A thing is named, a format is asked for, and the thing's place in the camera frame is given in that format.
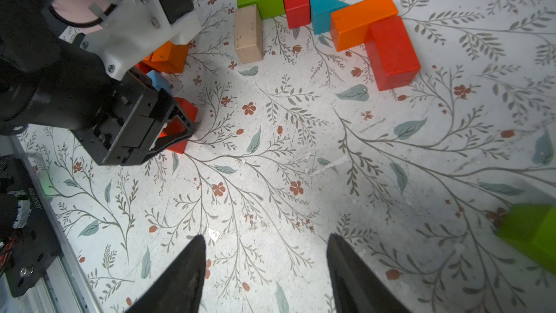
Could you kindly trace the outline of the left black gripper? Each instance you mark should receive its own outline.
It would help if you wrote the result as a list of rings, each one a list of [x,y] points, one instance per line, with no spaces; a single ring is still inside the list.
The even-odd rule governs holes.
[[[111,87],[105,104],[89,127],[72,134],[97,165],[142,165],[176,142],[193,136],[192,122],[166,91],[157,91],[139,69],[129,70]],[[163,128],[178,119],[185,131],[161,138]]]

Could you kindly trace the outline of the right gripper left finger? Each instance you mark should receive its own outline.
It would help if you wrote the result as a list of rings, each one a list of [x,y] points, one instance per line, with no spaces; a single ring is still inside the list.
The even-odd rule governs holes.
[[[206,242],[195,236],[129,312],[199,312],[206,279]]]

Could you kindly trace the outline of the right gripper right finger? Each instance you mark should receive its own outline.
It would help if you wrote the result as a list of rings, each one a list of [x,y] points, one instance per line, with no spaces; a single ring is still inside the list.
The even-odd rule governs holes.
[[[327,244],[327,264],[338,312],[407,312],[350,244],[331,234]]]

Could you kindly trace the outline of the red rectangular block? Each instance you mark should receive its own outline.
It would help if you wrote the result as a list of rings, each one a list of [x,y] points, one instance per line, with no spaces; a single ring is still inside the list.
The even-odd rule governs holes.
[[[177,100],[177,102],[179,103],[179,105],[182,107],[182,109],[185,111],[185,114],[189,117],[189,119],[194,122],[196,119],[196,116],[198,114],[198,108],[195,107],[193,104],[191,104],[188,100],[180,98],[180,97],[175,97],[175,99]],[[163,130],[162,132],[159,134],[159,139],[168,136],[168,135],[173,135],[176,133],[182,133],[185,131],[185,126],[178,120],[178,119],[174,119],[172,120],[172,122],[170,124],[168,124]],[[171,152],[174,152],[176,154],[183,154],[185,152],[185,148],[187,146],[188,141],[182,141],[179,143],[174,144],[173,146],[169,147],[168,150],[170,150]]]
[[[365,47],[380,91],[410,85],[421,70],[414,45],[399,16],[370,24]]]

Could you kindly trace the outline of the natural wood block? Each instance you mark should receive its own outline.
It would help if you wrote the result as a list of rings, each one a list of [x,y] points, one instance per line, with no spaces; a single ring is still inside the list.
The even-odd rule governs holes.
[[[243,64],[262,61],[262,19],[255,4],[243,7],[235,13],[234,48]]]

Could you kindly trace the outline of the teal triangle block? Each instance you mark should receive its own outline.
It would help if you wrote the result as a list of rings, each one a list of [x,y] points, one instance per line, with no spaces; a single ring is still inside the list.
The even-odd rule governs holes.
[[[331,28],[332,13],[349,6],[340,0],[310,0],[310,5],[314,35],[328,33]]]

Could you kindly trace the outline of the orange rectangular block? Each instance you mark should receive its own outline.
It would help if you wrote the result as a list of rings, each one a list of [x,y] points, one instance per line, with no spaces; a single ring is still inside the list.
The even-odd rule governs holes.
[[[397,14],[393,0],[364,0],[333,12],[330,34],[336,51],[362,45],[370,24]]]

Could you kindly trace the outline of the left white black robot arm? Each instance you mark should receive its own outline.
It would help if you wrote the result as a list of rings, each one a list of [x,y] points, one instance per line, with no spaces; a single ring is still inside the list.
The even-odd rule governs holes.
[[[70,130],[98,165],[142,165],[188,140],[194,122],[137,67],[166,42],[195,38],[193,0],[110,0],[91,32],[59,39],[54,0],[1,0],[1,134],[29,125]]]

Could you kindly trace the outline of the light blue block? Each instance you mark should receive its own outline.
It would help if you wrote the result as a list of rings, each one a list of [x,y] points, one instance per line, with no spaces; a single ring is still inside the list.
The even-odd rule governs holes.
[[[171,84],[161,73],[151,70],[147,73],[147,76],[151,79],[152,86],[157,91],[165,90],[168,94],[172,95]]]

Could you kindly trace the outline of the orange block left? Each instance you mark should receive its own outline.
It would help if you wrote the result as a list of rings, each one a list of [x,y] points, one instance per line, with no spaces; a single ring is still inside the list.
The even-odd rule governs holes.
[[[176,45],[168,41],[141,62],[157,72],[181,74],[185,68],[189,45]]]

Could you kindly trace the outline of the small red block left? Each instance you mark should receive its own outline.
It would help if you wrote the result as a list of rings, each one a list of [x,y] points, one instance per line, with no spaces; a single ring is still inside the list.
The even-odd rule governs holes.
[[[149,65],[143,63],[143,62],[139,62],[136,64],[136,67],[143,72],[144,74],[148,74],[149,72],[151,72],[153,70],[153,68],[151,68]]]

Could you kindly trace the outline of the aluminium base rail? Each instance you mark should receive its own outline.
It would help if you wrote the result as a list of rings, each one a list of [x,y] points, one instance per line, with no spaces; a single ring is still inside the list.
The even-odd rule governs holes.
[[[99,312],[46,189],[14,137],[1,137],[1,311]]]

